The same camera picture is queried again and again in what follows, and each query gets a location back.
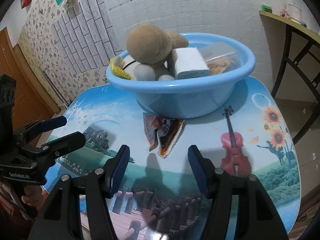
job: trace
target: stuffed animal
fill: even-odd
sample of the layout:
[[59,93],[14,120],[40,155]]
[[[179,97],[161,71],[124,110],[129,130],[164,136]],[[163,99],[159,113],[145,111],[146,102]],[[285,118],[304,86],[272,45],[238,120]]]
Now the stuffed animal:
[[189,42],[177,33],[147,23],[134,28],[126,44],[130,55],[124,59],[124,71],[137,81],[168,81],[175,78],[164,63],[170,59],[172,49],[185,48]]

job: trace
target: white brick wall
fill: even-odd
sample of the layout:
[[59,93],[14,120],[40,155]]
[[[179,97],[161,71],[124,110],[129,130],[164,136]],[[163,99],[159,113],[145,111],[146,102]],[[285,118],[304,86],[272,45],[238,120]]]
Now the white brick wall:
[[103,0],[81,0],[51,31],[72,75],[106,67],[122,52]]
[[[286,0],[104,0],[121,49],[128,32],[141,22],[152,22],[177,32],[216,33],[236,39],[253,50],[257,59],[252,76],[271,89],[272,65],[260,16],[262,4],[279,13]],[[302,9],[308,27],[319,26],[302,0],[293,0]]]

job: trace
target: sunflower picture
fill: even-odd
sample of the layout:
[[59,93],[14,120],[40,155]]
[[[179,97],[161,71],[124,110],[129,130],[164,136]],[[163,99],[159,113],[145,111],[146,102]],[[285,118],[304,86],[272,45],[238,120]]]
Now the sunflower picture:
[[262,129],[263,129],[265,132],[268,132],[268,131],[270,130],[270,127],[271,127],[271,125],[270,125],[270,123],[268,123],[268,122],[264,122],[264,123],[262,124]]
[[280,147],[284,147],[285,134],[280,129],[272,129],[270,132],[270,143],[278,151]]
[[280,111],[272,106],[268,106],[263,110],[263,119],[270,124],[280,124],[282,118]]

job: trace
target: violin picture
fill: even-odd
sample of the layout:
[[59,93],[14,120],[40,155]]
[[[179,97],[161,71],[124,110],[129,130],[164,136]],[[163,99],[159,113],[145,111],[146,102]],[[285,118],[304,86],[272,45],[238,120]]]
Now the violin picture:
[[248,157],[242,153],[244,145],[241,134],[233,131],[230,121],[232,113],[231,106],[224,109],[223,115],[227,119],[229,132],[221,135],[222,147],[226,150],[226,157],[222,159],[221,168],[232,176],[245,177],[251,174],[251,165]]

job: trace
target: pink object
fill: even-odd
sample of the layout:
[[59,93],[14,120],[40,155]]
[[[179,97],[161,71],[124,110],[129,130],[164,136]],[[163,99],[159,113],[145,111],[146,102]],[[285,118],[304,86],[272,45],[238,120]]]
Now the pink object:
[[289,12],[285,8],[280,11],[280,16],[290,19]]

